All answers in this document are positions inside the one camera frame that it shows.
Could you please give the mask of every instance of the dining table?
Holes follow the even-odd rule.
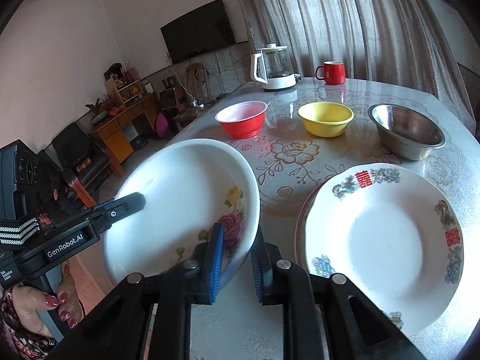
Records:
[[[268,104],[261,131],[247,139],[232,138],[215,121],[215,114],[232,104],[253,100]],[[346,132],[335,138],[320,138],[307,132],[297,111],[312,102],[349,107],[354,119]],[[442,129],[445,146],[421,161],[393,154],[381,144],[368,116],[369,107],[379,103],[402,105],[427,116]],[[427,359],[455,359],[480,318],[480,146],[435,96],[360,79],[327,85],[315,78],[303,78],[284,91],[264,91],[260,84],[248,82],[204,112],[169,144],[194,138],[220,140],[247,159],[259,187],[263,236],[267,242],[278,245],[282,257],[292,262],[298,261],[294,238],[302,206],[313,190],[333,175],[360,164],[390,163],[433,183],[447,197],[460,224],[463,273],[443,314],[409,339]],[[98,283],[105,281],[102,269],[88,266],[87,262],[85,265]],[[281,359],[282,322],[281,306],[258,303],[251,262],[247,259],[220,291],[213,306],[192,309],[190,358]]]

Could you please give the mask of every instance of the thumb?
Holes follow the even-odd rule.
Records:
[[[12,291],[13,307],[22,326],[28,331],[52,337],[48,328],[37,314],[37,310],[53,310],[60,301],[39,289],[16,285]]]

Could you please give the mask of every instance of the red mug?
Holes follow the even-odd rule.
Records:
[[[318,69],[323,68],[323,77],[318,77]],[[345,66],[343,62],[328,61],[323,62],[323,65],[318,66],[315,71],[315,78],[317,80],[324,80],[330,85],[340,85],[345,83]]]

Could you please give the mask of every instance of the metal bowl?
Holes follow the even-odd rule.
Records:
[[[412,161],[426,158],[445,146],[445,135],[428,117],[393,104],[375,104],[368,109],[380,141],[393,153]]]

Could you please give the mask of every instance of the person's hand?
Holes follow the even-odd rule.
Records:
[[[62,264],[61,271],[63,280],[58,286],[56,297],[32,287],[16,285],[13,288],[13,306],[22,326],[28,331],[45,337],[52,337],[52,334],[38,316],[37,310],[53,310],[58,307],[60,319],[68,323],[71,329],[82,320],[83,312],[68,262]]]

